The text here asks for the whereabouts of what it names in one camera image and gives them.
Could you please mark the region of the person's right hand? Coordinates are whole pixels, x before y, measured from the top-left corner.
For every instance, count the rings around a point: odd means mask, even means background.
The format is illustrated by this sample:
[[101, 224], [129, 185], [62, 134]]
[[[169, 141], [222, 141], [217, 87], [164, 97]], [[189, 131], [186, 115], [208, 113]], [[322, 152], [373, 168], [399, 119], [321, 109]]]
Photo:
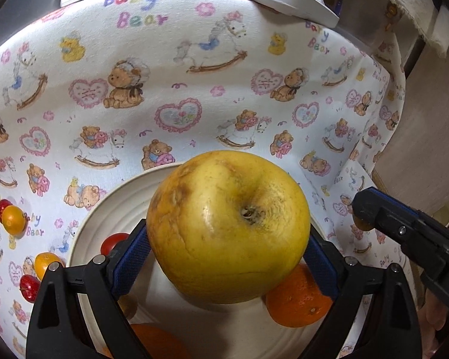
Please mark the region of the person's right hand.
[[445, 325], [449, 308], [430, 289], [426, 290], [423, 306], [418, 311], [423, 358], [431, 358], [439, 347], [436, 332]]

